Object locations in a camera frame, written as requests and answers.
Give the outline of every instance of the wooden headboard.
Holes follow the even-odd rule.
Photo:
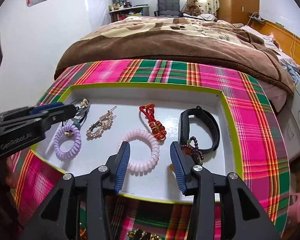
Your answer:
[[[300,65],[300,38],[298,36],[269,21],[266,21],[264,25],[253,21],[251,28],[255,29],[261,34],[273,36],[273,38],[279,44],[280,49],[282,49],[285,54],[292,57],[294,61]]]

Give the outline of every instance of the plaid tablecloth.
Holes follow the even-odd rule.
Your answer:
[[[70,85],[102,82],[160,82],[222,90],[234,118],[242,156],[243,180],[264,207],[278,232],[286,223],[290,175],[278,122],[258,82],[243,73],[217,66],[166,60],[111,60],[69,67],[42,96],[39,104],[56,102]],[[25,225],[61,173],[31,151],[12,157],[18,178],[15,201]],[[134,228],[162,239],[185,239],[190,205],[146,203],[119,196],[112,200],[114,239],[124,240]],[[216,204],[216,234],[220,212]]]

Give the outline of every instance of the red braided bracelet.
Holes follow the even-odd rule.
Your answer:
[[[148,123],[153,136],[160,141],[165,140],[167,134],[165,127],[160,121],[154,119],[154,103],[150,103],[146,106],[140,106],[139,110],[148,118]]]

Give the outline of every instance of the silver screw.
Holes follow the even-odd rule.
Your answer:
[[[230,177],[231,179],[237,179],[237,178],[238,178],[238,174],[236,174],[236,173],[234,173],[234,172],[231,172],[231,173],[229,174],[229,177]]]
[[[202,166],[200,166],[200,165],[195,165],[195,166],[193,166],[193,169],[194,169],[195,171],[202,171]]]
[[[105,172],[105,171],[107,171],[108,170],[108,167],[107,166],[105,166],[105,165],[102,165],[102,166],[100,166],[99,167],[99,169],[98,169],[99,171],[101,171],[101,172]]]
[[[72,175],[70,173],[66,173],[65,175],[63,175],[63,179],[64,180],[69,180],[71,179]]]

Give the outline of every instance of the brown stuffed animal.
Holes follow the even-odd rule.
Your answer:
[[[197,0],[188,0],[185,13],[192,15],[192,16],[200,15],[201,11],[200,11],[199,6],[196,5],[196,3],[197,3]]]

